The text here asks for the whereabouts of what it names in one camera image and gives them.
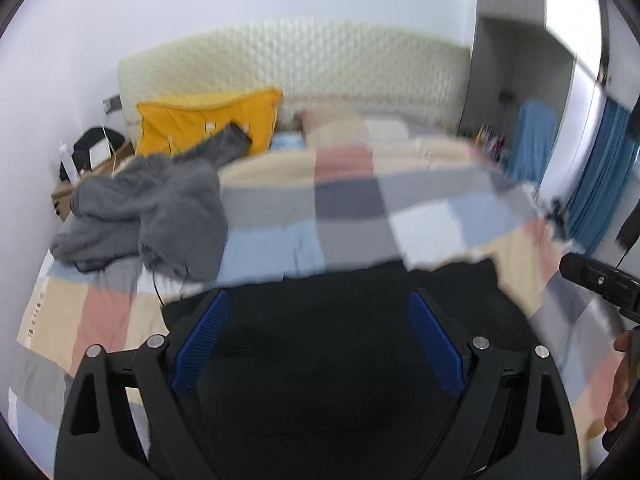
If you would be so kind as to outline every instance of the metal bolt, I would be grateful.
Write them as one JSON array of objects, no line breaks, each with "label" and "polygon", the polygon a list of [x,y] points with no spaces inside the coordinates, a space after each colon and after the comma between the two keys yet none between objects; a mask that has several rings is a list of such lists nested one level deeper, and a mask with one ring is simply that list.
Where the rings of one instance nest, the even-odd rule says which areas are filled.
[{"label": "metal bolt", "polygon": [[536,346],[536,355],[538,357],[546,359],[547,357],[549,357],[549,349],[546,346],[538,345]]},{"label": "metal bolt", "polygon": [[153,335],[146,340],[146,345],[149,348],[161,347],[163,343],[164,343],[164,336],[160,334]]},{"label": "metal bolt", "polygon": [[96,357],[100,355],[100,352],[102,352],[102,347],[100,345],[91,345],[86,349],[87,357]]},{"label": "metal bolt", "polygon": [[471,344],[478,350],[486,350],[489,348],[489,340],[481,335],[476,336],[471,340]]}]

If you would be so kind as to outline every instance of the plastic bottle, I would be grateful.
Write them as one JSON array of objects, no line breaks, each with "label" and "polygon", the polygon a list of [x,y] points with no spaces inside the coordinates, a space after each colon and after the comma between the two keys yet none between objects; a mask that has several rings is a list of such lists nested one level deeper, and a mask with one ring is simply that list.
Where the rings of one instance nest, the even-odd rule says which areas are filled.
[{"label": "plastic bottle", "polygon": [[76,169],[74,160],[71,158],[71,153],[64,142],[60,142],[59,149],[60,159],[62,160],[62,165],[65,167],[66,176],[69,177],[71,184],[75,184],[80,180],[80,177],[78,176],[78,169]]}]

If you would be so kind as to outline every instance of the blue curtain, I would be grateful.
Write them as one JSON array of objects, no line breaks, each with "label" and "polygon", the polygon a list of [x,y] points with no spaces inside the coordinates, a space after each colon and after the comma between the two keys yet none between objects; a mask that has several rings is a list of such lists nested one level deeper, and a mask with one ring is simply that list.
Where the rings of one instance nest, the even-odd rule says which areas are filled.
[{"label": "blue curtain", "polygon": [[587,256],[607,231],[636,161],[638,144],[625,135],[628,122],[629,112],[607,99],[591,155],[569,200],[569,234]]},{"label": "blue curtain", "polygon": [[553,108],[527,100],[518,111],[506,174],[513,180],[540,185],[556,142],[558,119]]}]

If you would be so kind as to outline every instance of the black bag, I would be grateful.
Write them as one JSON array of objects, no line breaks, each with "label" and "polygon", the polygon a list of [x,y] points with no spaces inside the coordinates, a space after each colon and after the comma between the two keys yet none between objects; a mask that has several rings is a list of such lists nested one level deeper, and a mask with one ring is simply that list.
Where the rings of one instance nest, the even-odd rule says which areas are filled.
[{"label": "black bag", "polygon": [[[78,139],[78,142],[74,144],[74,152],[71,154],[71,158],[74,160],[78,173],[82,170],[91,170],[89,150],[104,139],[105,133],[107,134],[107,139],[109,139],[114,150],[119,149],[119,147],[124,144],[124,137],[110,128],[105,128],[104,130],[101,126],[89,128],[84,134],[82,134],[82,137]],[[60,180],[62,182],[69,180],[62,162],[60,162]]]}]

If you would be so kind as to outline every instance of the yellow pillow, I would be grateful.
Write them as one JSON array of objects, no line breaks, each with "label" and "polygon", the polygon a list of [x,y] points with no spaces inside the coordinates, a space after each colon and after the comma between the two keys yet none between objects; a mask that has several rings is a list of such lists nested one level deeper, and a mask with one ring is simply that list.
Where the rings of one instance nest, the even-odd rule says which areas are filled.
[{"label": "yellow pillow", "polygon": [[176,155],[218,133],[233,121],[251,137],[249,155],[266,152],[276,123],[282,90],[251,93],[175,95],[138,103],[142,135],[139,155]]}]

